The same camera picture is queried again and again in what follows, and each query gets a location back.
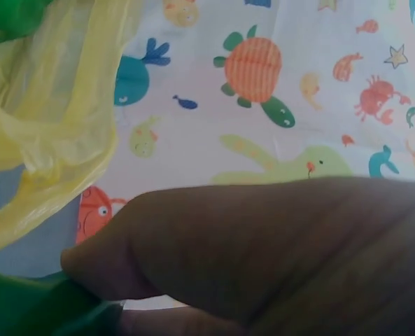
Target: yellow plastic bag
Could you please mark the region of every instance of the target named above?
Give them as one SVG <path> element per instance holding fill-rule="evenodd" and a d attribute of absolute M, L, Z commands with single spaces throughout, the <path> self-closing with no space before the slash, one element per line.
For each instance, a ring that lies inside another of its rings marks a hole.
<path fill-rule="evenodd" d="M 140 14 L 139 0 L 54 1 L 34 36 L 0 45 L 0 171 L 26 168 L 0 210 L 0 249 L 104 172 L 115 74 Z"/>

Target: orange fish print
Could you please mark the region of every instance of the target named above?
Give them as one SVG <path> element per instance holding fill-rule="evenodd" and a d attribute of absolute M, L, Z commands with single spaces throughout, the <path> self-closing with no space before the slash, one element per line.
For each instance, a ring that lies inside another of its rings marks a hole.
<path fill-rule="evenodd" d="M 109 199 L 108 195 L 95 185 L 84 190 L 78 214 L 76 243 L 79 244 L 95 235 L 112 219 L 113 204 L 125 205 L 126 203 L 126 200 L 122 198 Z"/>
<path fill-rule="evenodd" d="M 350 135 L 343 135 L 342 138 L 342 143 L 344 144 L 344 147 L 347 147 L 347 145 L 354 145 L 355 141 L 353 140 L 353 138 Z"/>
<path fill-rule="evenodd" d="M 378 31 L 378 22 L 375 20 L 368 20 L 363 23 L 362 26 L 356 27 L 356 33 L 359 34 L 360 32 L 366 32 L 366 33 L 376 33 Z"/>
<path fill-rule="evenodd" d="M 336 62 L 335 67 L 333 68 L 333 77 L 335 77 L 340 82 L 348 82 L 350 75 L 353 73 L 352 61 L 362 60 L 363 56 L 359 52 L 352 55 L 347 55 L 341 58 Z"/>

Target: crab print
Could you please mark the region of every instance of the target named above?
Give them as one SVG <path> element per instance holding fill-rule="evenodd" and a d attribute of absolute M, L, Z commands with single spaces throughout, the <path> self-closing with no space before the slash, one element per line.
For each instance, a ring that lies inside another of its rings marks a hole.
<path fill-rule="evenodd" d="M 385 80 L 381 80 L 379 76 L 372 76 L 367 80 L 369 88 L 363 90 L 360 95 L 359 105 L 355 105 L 356 115 L 361 116 L 361 121 L 366 119 L 366 116 L 374 116 L 375 119 L 389 125 L 393 122 L 391 118 L 393 109 L 385 110 L 381 115 L 377 115 L 384 106 L 384 104 L 394 98 L 395 95 L 400 97 L 400 104 L 410 104 L 411 100 L 395 91 L 393 85 Z"/>
<path fill-rule="evenodd" d="M 227 96 L 239 95 L 238 105 L 250 108 L 260 103 L 263 111 L 273 123 L 291 128 L 295 118 L 290 109 L 272 96 L 282 69 L 282 54 L 279 47 L 268 38 L 255 37 L 257 26 L 249 29 L 246 40 L 238 32 L 231 33 L 224 41 L 229 57 L 218 56 L 213 65 L 224 67 L 227 82 L 221 87 Z"/>

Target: red crab print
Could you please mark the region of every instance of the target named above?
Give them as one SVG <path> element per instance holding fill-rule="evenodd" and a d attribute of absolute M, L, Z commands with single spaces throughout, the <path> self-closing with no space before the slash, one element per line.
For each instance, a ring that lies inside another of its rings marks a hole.
<path fill-rule="evenodd" d="M 125 205 L 127 202 L 121 198 L 109 199 L 102 189 L 94 185 L 83 191 L 78 215 L 77 244 L 97 233 L 111 220 L 112 204 L 116 203 Z"/>
<path fill-rule="evenodd" d="M 379 76 L 372 76 L 371 79 L 367 80 L 369 83 L 369 88 L 363 90 L 360 95 L 360 103 L 355 106 L 356 115 L 361 116 L 361 121 L 366 119 L 367 115 L 374 116 L 375 119 L 380 121 L 385 125 L 389 125 L 393 122 L 391 115 L 394 112 L 393 109 L 389 108 L 385 110 L 381 116 L 378 116 L 377 113 L 381 111 L 384 104 L 389 100 L 394 98 L 395 95 L 400 97 L 400 104 L 410 104 L 411 100 L 401 94 L 398 91 L 394 90 L 394 87 L 389 82 L 381 80 Z"/>

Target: hand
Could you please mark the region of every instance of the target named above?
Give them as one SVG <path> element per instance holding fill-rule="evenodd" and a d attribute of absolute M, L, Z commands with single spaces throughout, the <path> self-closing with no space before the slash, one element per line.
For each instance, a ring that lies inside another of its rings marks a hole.
<path fill-rule="evenodd" d="M 415 335 L 415 183 L 150 192 L 62 267 L 107 300 L 194 307 L 126 311 L 120 335 Z"/>

